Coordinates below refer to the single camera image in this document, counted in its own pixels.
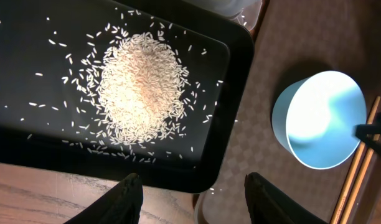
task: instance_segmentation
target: blue bowl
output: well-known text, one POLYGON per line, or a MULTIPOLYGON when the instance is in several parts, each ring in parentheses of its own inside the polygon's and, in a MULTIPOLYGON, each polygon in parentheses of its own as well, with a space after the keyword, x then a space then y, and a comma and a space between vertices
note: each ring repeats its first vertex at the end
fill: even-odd
POLYGON ((341 72, 326 71, 285 89, 272 112, 280 144, 312 169, 329 169, 355 151, 354 127, 366 122, 366 103, 358 84, 341 72))

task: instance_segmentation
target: wooden table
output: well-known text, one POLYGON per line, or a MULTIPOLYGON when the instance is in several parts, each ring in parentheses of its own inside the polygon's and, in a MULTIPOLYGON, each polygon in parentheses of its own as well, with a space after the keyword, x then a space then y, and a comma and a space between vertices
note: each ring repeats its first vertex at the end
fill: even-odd
MULTIPOLYGON (((116 182, 0 164, 0 223, 63 223, 116 182)), ((144 187, 139 223, 194 223, 192 194, 144 187)))

